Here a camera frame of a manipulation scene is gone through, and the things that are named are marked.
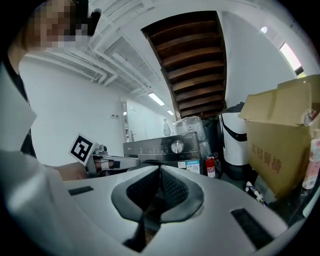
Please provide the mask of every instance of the blue label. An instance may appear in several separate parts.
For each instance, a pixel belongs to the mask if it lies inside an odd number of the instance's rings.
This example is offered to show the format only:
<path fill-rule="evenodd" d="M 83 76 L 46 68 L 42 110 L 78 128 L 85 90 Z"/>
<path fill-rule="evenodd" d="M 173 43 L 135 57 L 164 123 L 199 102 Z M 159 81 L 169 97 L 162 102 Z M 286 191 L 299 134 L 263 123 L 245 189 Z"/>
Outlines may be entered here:
<path fill-rule="evenodd" d="M 186 165 L 198 165 L 199 164 L 199 160 L 195 160 L 195 161 L 186 161 Z"/>

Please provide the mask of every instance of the fluorescent light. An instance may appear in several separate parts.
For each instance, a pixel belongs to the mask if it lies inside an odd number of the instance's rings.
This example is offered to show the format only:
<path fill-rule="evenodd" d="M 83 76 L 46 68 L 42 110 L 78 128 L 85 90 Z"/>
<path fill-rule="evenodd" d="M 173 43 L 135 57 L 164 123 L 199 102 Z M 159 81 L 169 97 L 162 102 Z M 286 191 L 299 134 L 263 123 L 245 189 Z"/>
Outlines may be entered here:
<path fill-rule="evenodd" d="M 289 45 L 286 42 L 280 48 L 280 51 L 283 53 L 284 57 L 289 62 L 290 66 L 294 71 L 301 67 L 300 61 L 298 60 L 294 51 L 289 47 Z"/>
<path fill-rule="evenodd" d="M 150 97 L 151 99 L 153 99 L 153 100 L 154 100 L 156 103 L 158 103 L 160 106 L 163 106 L 163 105 L 164 105 L 164 102 L 163 102 L 161 99 L 159 99 L 159 97 L 158 97 L 157 95 L 155 95 L 153 92 L 149 93 L 148 95 L 149 95 L 149 97 Z"/>
<path fill-rule="evenodd" d="M 262 33 L 265 34 L 265 33 L 267 33 L 268 28 L 267 28 L 266 26 L 264 26 L 264 27 L 262 27 L 260 30 L 261 30 Z"/>

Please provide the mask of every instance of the person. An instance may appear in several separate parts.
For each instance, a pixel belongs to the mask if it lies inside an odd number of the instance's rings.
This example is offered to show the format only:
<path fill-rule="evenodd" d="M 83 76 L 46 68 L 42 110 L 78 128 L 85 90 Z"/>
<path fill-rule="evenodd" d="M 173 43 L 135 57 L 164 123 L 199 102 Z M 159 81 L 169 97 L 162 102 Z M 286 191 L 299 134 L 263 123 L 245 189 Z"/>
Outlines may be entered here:
<path fill-rule="evenodd" d="M 28 0 L 18 2 L 17 6 L 14 11 L 17 19 L 6 32 L 8 40 L 1 58 L 16 88 L 29 102 L 19 74 L 19 63 L 23 57 L 29 52 L 57 47 L 61 42 L 62 46 L 64 42 L 72 42 L 78 31 L 80 36 L 92 36 L 99 18 L 95 17 L 95 24 L 84 24 L 88 18 L 88 0 Z M 23 142 L 21 152 L 37 157 L 31 131 Z M 95 165 L 97 169 L 101 168 L 98 162 Z M 79 162 L 52 167 L 59 171 L 64 181 L 87 178 L 86 170 Z"/>

